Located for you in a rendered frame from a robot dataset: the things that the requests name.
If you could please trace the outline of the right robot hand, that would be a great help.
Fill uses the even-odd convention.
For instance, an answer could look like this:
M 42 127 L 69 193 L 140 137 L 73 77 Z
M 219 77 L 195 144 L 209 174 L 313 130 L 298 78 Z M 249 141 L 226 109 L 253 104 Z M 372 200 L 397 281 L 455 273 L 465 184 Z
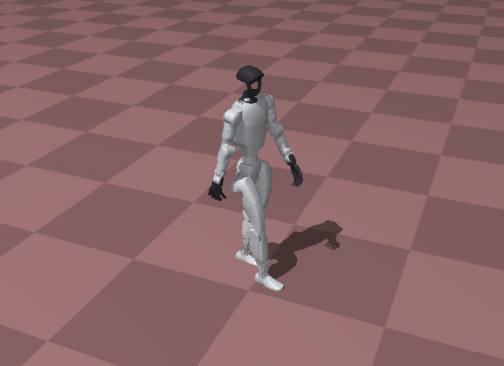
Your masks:
M 218 199 L 218 201 L 222 200 L 221 196 L 223 198 L 226 198 L 226 196 L 224 196 L 224 194 L 222 192 L 222 188 L 221 188 L 221 186 L 223 185 L 223 181 L 224 181 L 224 178 L 221 179 L 220 185 L 218 185 L 212 181 L 212 185 L 210 186 L 209 193 L 208 193 L 209 196 L 211 195 L 211 198 L 214 198 L 215 200 Z

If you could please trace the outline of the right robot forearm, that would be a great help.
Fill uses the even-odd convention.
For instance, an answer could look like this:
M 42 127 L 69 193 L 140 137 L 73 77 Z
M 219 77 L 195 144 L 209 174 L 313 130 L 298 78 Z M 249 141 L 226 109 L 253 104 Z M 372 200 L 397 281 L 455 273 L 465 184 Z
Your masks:
M 226 146 L 222 146 L 217 155 L 217 168 L 214 171 L 213 182 L 220 185 L 220 181 L 224 178 L 226 174 L 226 169 L 228 167 L 228 163 L 230 158 L 226 157 L 228 150 Z

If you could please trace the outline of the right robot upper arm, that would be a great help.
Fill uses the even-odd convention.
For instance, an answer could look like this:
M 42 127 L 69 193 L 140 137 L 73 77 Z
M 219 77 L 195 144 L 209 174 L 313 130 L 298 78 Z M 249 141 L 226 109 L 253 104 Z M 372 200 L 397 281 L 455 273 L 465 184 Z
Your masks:
M 223 121 L 224 127 L 222 132 L 222 142 L 221 146 L 226 146 L 228 153 L 226 157 L 232 157 L 235 155 L 235 145 L 232 145 L 232 140 L 235 136 L 235 130 L 237 125 L 242 119 L 243 111 L 239 107 L 233 107 L 224 113 Z

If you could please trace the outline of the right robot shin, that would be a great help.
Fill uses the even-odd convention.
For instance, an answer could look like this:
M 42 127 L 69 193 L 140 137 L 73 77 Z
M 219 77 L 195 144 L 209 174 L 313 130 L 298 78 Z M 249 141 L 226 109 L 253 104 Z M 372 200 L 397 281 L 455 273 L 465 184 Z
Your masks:
M 265 232 L 262 233 L 260 239 L 260 236 L 257 235 L 257 233 L 254 231 L 253 228 L 250 228 L 247 231 L 247 235 L 249 237 L 250 250 L 258 266 L 259 276 L 265 279 L 265 275 L 266 276 L 269 275 L 268 274 L 269 248 L 268 248 L 267 235 Z

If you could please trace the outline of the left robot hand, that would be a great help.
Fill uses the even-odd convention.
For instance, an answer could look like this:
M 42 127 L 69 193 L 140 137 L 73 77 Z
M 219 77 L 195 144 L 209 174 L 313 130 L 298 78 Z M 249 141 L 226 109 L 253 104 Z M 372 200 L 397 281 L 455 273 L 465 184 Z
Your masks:
M 301 169 L 296 165 L 296 160 L 295 160 L 295 157 L 294 155 L 291 153 L 289 154 L 289 159 L 291 162 L 287 163 L 287 165 L 290 165 L 291 166 L 291 172 L 294 176 L 294 182 L 292 183 L 292 186 L 294 185 L 295 186 L 299 186 L 302 184 L 302 181 L 303 181 L 303 178 L 302 178 L 302 171 Z M 296 183 L 296 184 L 295 184 Z

